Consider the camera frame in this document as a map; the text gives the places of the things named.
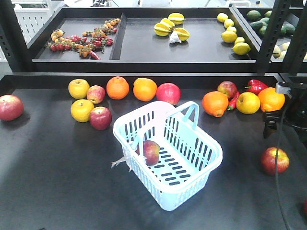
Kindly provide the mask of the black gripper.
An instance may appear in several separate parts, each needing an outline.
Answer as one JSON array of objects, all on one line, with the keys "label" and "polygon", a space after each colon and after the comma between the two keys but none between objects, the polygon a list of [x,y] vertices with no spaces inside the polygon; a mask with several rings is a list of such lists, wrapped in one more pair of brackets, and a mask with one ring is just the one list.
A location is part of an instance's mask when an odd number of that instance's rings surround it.
[{"label": "black gripper", "polygon": [[277,130],[277,124],[292,127],[298,134],[300,142],[307,143],[307,94],[291,98],[284,109],[264,112],[263,137],[268,138]]}]

